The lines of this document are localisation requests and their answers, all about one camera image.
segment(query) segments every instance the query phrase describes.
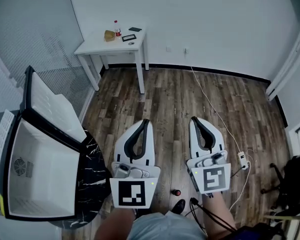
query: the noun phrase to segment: table leg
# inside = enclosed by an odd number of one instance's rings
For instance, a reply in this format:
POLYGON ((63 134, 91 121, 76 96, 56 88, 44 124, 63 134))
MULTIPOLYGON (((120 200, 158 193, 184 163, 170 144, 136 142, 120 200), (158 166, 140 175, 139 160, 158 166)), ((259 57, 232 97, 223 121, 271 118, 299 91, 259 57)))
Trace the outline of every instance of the table leg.
POLYGON ((145 70, 149 70, 147 34, 145 34, 143 39, 143 56, 144 56, 145 70))
POLYGON ((104 65, 105 69, 108 70, 108 69, 109 69, 109 65, 108 65, 108 59, 107 59, 107 56, 102 55, 102 56, 100 56, 100 57, 101 57, 101 60, 102 60, 102 63, 103 63, 103 65, 104 65))
POLYGON ((140 50, 136 50, 134 52, 134 57, 135 57, 135 64, 136 64, 136 72, 138 74, 140 93, 144 94, 145 93, 145 84, 144 84, 144 76, 142 73, 140 50))
POLYGON ((93 74, 91 73, 91 70, 89 68, 89 65, 85 59, 84 55, 78 55, 79 61, 81 62, 81 65, 87 75, 87 77, 89 78, 94 90, 99 91, 99 86, 96 82, 96 79, 94 78, 93 74))

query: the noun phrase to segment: gray shorts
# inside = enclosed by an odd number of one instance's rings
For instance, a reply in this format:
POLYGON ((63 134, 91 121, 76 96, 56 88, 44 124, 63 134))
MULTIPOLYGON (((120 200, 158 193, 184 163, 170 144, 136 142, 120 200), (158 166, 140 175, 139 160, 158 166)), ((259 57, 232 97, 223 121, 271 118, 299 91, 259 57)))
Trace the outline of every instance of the gray shorts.
POLYGON ((206 236, 194 220, 168 211, 166 215, 152 213, 136 219, 127 239, 202 240, 206 236))

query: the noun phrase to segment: open cooler box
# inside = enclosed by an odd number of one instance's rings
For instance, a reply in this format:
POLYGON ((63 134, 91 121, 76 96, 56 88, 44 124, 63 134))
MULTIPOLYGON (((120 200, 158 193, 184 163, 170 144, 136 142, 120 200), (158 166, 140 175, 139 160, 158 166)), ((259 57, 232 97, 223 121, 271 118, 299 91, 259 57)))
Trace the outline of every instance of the open cooler box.
POLYGON ((75 217, 86 138, 76 113, 29 67, 20 111, 0 114, 0 210, 8 219, 75 217))

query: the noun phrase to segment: yellow sticker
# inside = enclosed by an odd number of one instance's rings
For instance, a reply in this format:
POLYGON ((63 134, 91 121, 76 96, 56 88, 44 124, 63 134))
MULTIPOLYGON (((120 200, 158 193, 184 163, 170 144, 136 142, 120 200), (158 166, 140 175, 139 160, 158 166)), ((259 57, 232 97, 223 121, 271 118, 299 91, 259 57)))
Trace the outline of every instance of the yellow sticker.
POLYGON ((0 194, 0 210, 3 216, 5 215, 5 207, 4 207, 4 198, 2 197, 2 195, 0 194))

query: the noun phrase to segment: white power cord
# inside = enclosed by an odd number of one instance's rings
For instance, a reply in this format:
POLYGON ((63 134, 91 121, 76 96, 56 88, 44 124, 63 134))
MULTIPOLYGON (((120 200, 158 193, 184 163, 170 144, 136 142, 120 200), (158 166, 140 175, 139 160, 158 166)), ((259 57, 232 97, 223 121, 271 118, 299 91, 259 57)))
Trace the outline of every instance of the white power cord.
POLYGON ((240 153, 241 151, 240 151, 239 145, 238 145, 238 143, 237 143, 235 137, 234 137, 234 136, 231 134, 231 132, 228 130, 228 127, 226 126, 224 120, 221 118, 221 116, 219 115, 219 113, 216 111, 216 109, 214 108, 214 106, 211 104, 211 102, 210 102, 208 96, 205 94, 204 90, 202 89, 202 86, 201 86, 199 80, 197 79, 197 76, 196 76, 194 70, 192 69, 192 66, 190 66, 190 68, 191 68, 192 73, 193 73, 193 75, 194 75, 194 77, 195 77, 195 80, 197 81, 197 83, 199 84, 199 86, 200 86, 200 88, 201 88, 201 91, 202 91, 203 95, 206 97, 206 99, 208 100, 210 106, 213 108, 213 110, 216 112, 216 114, 218 115, 218 117, 221 119, 222 123, 224 124, 224 127, 226 128, 226 130, 227 130, 227 132, 230 134, 230 136, 233 138, 233 140, 234 140, 234 142, 235 142, 235 144, 236 144, 236 146, 237 146, 237 148, 238 148, 238 150, 239 150, 239 153, 240 153))
MULTIPOLYGON (((228 127, 226 126, 224 120, 221 118, 221 116, 219 115, 219 113, 217 112, 217 110, 216 110, 216 109, 214 108, 214 106, 211 104, 211 102, 210 102, 208 96, 205 94, 204 90, 202 89, 202 86, 201 86, 199 80, 197 79, 197 76, 196 76, 196 74, 195 74, 195 72, 194 72, 192 66, 190 66, 190 68, 191 68, 191 70, 192 70, 192 73, 193 73, 193 75, 194 75, 195 80, 197 81, 197 83, 199 84, 199 86, 200 86, 200 88, 201 88, 201 91, 202 91, 203 95, 206 97, 206 99, 208 100, 210 106, 213 108, 213 110, 216 112, 216 114, 218 115, 218 117, 221 119, 221 121, 222 121, 224 127, 226 128, 226 130, 227 130, 227 132, 230 134, 230 136, 233 138, 233 140, 234 140, 234 142, 235 142, 235 144, 236 144, 236 146, 237 146, 237 148, 238 148, 238 150, 239 150, 239 153, 240 153, 241 151, 240 151, 239 145, 238 145, 238 143, 237 143, 235 137, 231 134, 231 132, 229 131, 228 127)), ((251 162, 248 160, 247 163, 249 163, 249 171, 248 171, 248 175, 246 176, 246 180, 245 180, 245 183, 244 183, 244 185, 243 185, 243 188, 242 188, 242 191, 241 191, 239 197, 238 197, 237 200, 233 203, 233 205, 231 205, 229 211, 230 211, 230 210, 232 209, 232 207, 234 207, 234 205, 239 201, 239 199, 241 198, 241 196, 242 196, 242 194, 243 194, 243 192, 244 192, 244 190, 245 190, 245 186, 246 186, 246 184, 247 184, 247 182, 248 182, 248 178, 249 178, 249 174, 250 174, 250 170, 251 170, 251 162)))
POLYGON ((246 184, 247 184, 247 182, 248 182, 248 178, 249 178, 249 174, 250 174, 250 170, 251 170, 251 163, 250 163, 250 161, 247 161, 247 162, 249 163, 249 171, 248 171, 248 175, 246 176, 245 183, 244 183, 244 185, 243 185, 242 191, 241 191, 241 193, 240 193, 238 199, 233 203, 233 205, 231 205, 229 211, 230 211, 230 210, 232 209, 232 207, 234 207, 234 205, 239 201, 240 197, 242 196, 242 193, 243 193, 244 190, 245 190, 245 186, 246 186, 246 184))

